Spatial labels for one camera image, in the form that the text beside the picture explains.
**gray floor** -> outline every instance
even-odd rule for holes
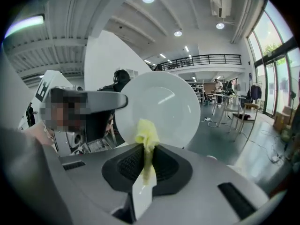
[[[213,121],[219,120],[221,108],[216,108],[214,115],[211,114],[212,109],[213,105],[201,105],[201,121],[205,117],[210,117]],[[228,133],[230,122],[228,117],[222,119],[222,123],[226,123],[227,126],[222,124],[220,127],[209,127],[208,122],[200,122],[193,140],[186,149],[204,156],[214,156],[226,165],[239,167],[247,179],[269,194],[291,169],[290,163],[283,161],[285,159],[275,164],[269,160],[277,153],[282,155],[285,146],[272,127],[272,119],[259,114],[247,143],[243,134],[239,134],[233,142],[237,131],[232,129]],[[242,132],[248,136],[251,126],[252,124],[246,123]]]

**chair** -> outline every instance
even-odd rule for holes
[[[245,112],[246,112],[246,109],[247,109],[247,108],[250,108],[250,109],[251,109],[251,108],[254,108],[254,109],[256,110],[254,119],[248,118],[247,120],[245,120]],[[252,133],[252,130],[253,130],[253,127],[254,127],[254,123],[255,123],[255,121],[256,121],[258,109],[259,109],[259,106],[258,106],[257,104],[245,103],[245,106],[244,106],[244,112],[243,112],[242,118],[240,118],[240,112],[238,112],[238,113],[233,113],[233,114],[232,114],[232,121],[231,121],[231,124],[230,124],[229,132],[231,131],[231,127],[232,127],[233,119],[234,119],[234,118],[237,119],[236,125],[235,125],[235,129],[236,129],[237,126],[238,126],[238,121],[241,121],[240,127],[239,127],[239,132],[237,133],[237,135],[236,135],[234,141],[236,140],[236,138],[238,137],[238,135],[242,132],[242,129],[243,129],[243,127],[244,127],[244,124],[245,124],[245,123],[252,123],[251,131],[250,131],[250,133],[249,133],[249,136],[247,137],[247,141],[249,140],[249,138],[250,138],[250,136],[251,136],[251,133]]]

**ceiling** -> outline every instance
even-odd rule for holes
[[[48,69],[59,70],[65,76],[83,76],[86,44],[101,12],[100,2],[30,1],[15,21],[44,14],[44,24],[20,30],[3,42],[8,59],[22,79],[29,83]],[[232,0],[231,15],[225,20],[237,23],[241,16],[239,8],[244,2]],[[166,44],[160,52],[171,60],[188,56],[185,45],[189,47],[189,54],[199,55],[198,44],[181,42],[174,36],[177,30],[191,36],[211,31],[230,41],[236,26],[228,25],[217,31],[219,21],[211,15],[210,0],[155,0],[151,4],[126,0],[109,19],[105,30],[115,33],[142,59],[158,64],[165,59],[151,51],[159,44]],[[173,43],[176,43],[176,48],[171,46]]]
[[[217,77],[220,77],[220,80],[230,80],[234,77],[237,77],[239,73],[237,72],[225,72],[225,71],[213,71],[213,72],[195,72],[195,73],[183,73],[179,74],[179,77],[183,78],[184,80],[194,80],[193,77],[197,81],[202,81],[204,80],[205,82],[207,81],[213,81]]]

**black metal railing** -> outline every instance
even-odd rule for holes
[[[208,64],[242,65],[240,55],[238,54],[207,54],[193,56],[191,58],[179,58],[176,60],[172,60],[171,62],[163,62],[157,64],[157,66],[161,68],[162,71],[166,71],[175,68]]]

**air vent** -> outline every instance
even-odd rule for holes
[[[218,188],[241,220],[255,212],[255,208],[232,183],[222,183]]]
[[[77,161],[73,163],[63,164],[62,166],[64,167],[65,170],[70,170],[70,169],[82,167],[84,165],[85,163],[83,161]]]

